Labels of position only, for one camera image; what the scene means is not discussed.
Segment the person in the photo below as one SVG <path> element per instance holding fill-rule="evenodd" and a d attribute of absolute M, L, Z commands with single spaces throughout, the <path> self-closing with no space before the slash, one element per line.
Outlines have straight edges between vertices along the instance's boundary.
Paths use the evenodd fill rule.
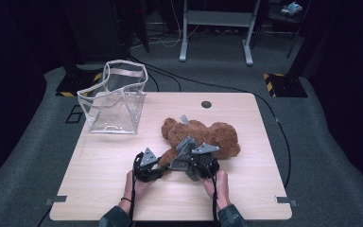
<path fill-rule="evenodd" d="M 208 196 L 212 199 L 214 195 L 214 184 L 211 179 L 200 179 Z M 125 191 L 121 201 L 106 213 L 99 221 L 99 227 L 127 227 L 131 223 L 129 212 L 131 208 L 132 171 L 127 174 Z M 144 197 L 152 182 L 135 183 L 135 200 Z M 248 223 L 240 215 L 237 208 L 229 198 L 228 174 L 224 170 L 216 173 L 216 208 L 218 210 L 219 222 L 222 227 L 248 227 Z"/>

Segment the table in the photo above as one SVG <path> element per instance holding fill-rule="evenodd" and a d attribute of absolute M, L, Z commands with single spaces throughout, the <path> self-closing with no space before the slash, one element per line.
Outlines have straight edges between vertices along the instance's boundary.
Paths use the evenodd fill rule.
<path fill-rule="evenodd" d="M 210 101 L 212 107 L 201 107 Z M 123 195 L 126 174 L 135 156 L 150 148 L 157 157 L 169 149 L 161 135 L 167 117 L 180 121 L 185 114 L 207 126 L 217 121 L 233 125 L 241 152 L 219 160 L 229 174 L 231 201 L 245 219 L 289 219 L 285 189 L 272 153 L 261 114 L 251 94 L 147 93 L 137 134 L 89 133 L 84 125 L 74 154 L 50 212 L 54 220 L 98 220 Z M 200 182 L 173 172 L 154 183 L 136 202 L 134 220 L 212 220 L 212 201 Z"/>
<path fill-rule="evenodd" d="M 205 10 L 189 10 L 187 1 L 184 0 L 183 7 L 183 23 L 182 23 L 182 43 L 180 61 L 185 61 L 187 56 L 187 25 L 206 25 L 206 26 L 242 26 L 248 27 L 246 40 L 243 40 L 243 49 L 246 57 L 246 64 L 253 65 L 250 39 L 252 30 L 255 25 L 255 20 L 261 0 L 255 0 L 254 9 L 252 12 L 225 12 L 225 11 L 205 11 Z"/>

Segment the person's right hand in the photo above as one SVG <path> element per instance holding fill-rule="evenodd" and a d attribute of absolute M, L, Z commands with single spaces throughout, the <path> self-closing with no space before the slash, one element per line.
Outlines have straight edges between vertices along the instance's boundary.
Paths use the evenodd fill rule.
<path fill-rule="evenodd" d="M 202 184 L 204 185 L 204 188 L 208 196 L 212 199 L 215 191 L 212 179 L 201 179 L 201 181 Z M 217 192 L 216 206 L 218 210 L 221 210 L 224 207 L 232 204 L 229 199 L 228 174 L 221 169 L 218 170 L 216 173 L 216 192 Z"/>

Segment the dark green sleeve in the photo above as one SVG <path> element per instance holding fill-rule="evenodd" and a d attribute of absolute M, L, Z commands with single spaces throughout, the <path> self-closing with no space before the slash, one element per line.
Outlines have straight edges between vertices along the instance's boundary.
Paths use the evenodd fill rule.
<path fill-rule="evenodd" d="M 219 215 L 219 221 L 222 227 L 249 226 L 233 204 L 221 209 L 217 214 Z"/>
<path fill-rule="evenodd" d="M 131 223 L 128 214 L 122 208 L 115 206 L 99 221 L 99 227 L 127 227 Z"/>

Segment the plush toy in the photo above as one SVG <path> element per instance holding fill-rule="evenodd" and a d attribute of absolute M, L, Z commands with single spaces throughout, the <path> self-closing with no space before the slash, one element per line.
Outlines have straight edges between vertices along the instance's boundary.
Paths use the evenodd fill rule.
<path fill-rule="evenodd" d="M 166 166 L 172 162 L 178 155 L 177 145 L 187 136 L 195 138 L 200 145 L 205 143 L 219 147 L 219 151 L 214 152 L 217 159 L 234 157 L 240 152 L 235 128 L 223 122 L 216 122 L 206 127 L 198 120 L 181 123 L 173 118 L 167 118 L 162 125 L 162 136 L 169 141 L 170 149 L 162 155 L 159 161 L 160 166 Z"/>

